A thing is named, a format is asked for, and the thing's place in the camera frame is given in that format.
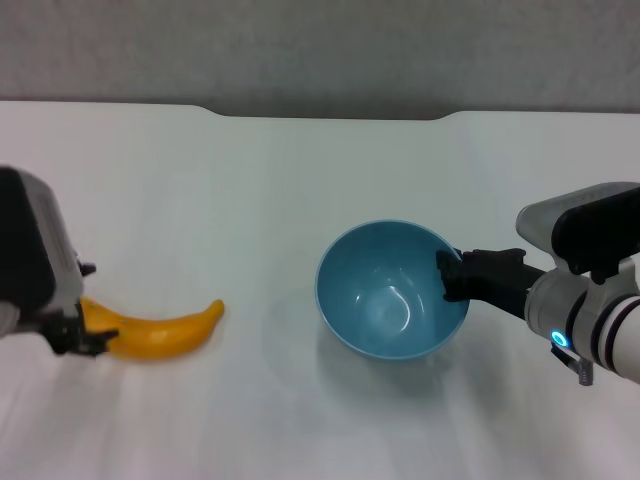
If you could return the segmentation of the blue bowl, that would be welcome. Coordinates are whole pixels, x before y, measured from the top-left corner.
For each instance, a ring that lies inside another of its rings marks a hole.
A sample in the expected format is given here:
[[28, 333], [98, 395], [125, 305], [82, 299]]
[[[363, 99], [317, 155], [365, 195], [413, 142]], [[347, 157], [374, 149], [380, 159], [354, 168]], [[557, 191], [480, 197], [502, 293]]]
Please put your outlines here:
[[466, 300], [449, 302], [436, 255], [460, 253], [421, 225], [377, 220], [338, 237], [315, 277], [315, 299], [329, 330], [369, 358], [408, 361], [443, 347], [462, 326]]

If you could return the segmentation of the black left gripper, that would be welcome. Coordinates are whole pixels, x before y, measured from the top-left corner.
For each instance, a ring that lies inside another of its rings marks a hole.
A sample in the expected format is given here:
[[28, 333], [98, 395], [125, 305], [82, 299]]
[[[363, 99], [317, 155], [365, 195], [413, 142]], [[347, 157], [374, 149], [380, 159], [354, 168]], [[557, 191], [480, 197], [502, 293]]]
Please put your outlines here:
[[[78, 263], [82, 277], [97, 271], [93, 263]], [[40, 335], [47, 341], [56, 355], [77, 354], [95, 358], [109, 351], [109, 342], [115, 339], [119, 331], [110, 329], [102, 332], [83, 332], [84, 320], [79, 302], [73, 309], [47, 314], [42, 319]]]

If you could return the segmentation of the yellow banana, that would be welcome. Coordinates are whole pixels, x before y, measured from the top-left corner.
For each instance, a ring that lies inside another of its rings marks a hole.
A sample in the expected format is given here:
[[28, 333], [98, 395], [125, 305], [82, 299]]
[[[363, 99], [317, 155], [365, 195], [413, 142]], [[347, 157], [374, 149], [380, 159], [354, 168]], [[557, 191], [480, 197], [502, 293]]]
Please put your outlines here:
[[118, 334], [107, 342], [107, 353], [125, 360], [160, 361], [189, 354], [211, 337], [225, 312], [222, 300], [215, 300], [204, 311], [168, 320], [127, 317], [96, 301], [81, 299], [89, 333]]

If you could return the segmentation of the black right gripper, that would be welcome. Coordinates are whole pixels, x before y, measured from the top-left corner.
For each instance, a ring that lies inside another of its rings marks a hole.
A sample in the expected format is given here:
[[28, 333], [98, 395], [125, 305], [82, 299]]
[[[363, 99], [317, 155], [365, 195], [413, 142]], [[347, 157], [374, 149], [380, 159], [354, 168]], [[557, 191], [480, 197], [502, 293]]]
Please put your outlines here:
[[436, 266], [447, 302], [478, 300], [521, 320], [530, 288], [543, 270], [524, 264], [526, 251], [474, 249], [462, 254], [439, 250]]

